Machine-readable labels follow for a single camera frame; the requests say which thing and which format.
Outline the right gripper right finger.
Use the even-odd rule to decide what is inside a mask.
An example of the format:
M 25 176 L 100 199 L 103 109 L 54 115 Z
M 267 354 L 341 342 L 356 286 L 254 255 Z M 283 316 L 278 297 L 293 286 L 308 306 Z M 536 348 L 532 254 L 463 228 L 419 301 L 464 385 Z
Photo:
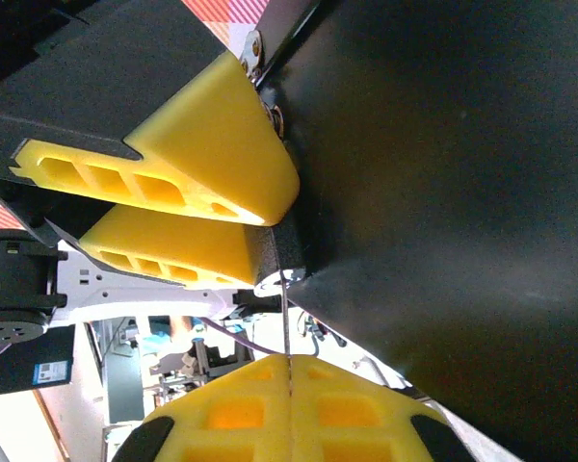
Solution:
M 291 358 L 293 461 L 472 461 L 439 412 L 325 361 Z

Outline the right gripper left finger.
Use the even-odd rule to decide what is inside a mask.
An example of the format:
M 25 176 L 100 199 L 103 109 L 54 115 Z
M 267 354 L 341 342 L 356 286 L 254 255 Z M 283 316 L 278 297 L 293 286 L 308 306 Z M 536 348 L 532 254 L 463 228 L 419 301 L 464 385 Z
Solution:
M 289 358 L 270 355 L 155 409 L 115 461 L 289 461 Z

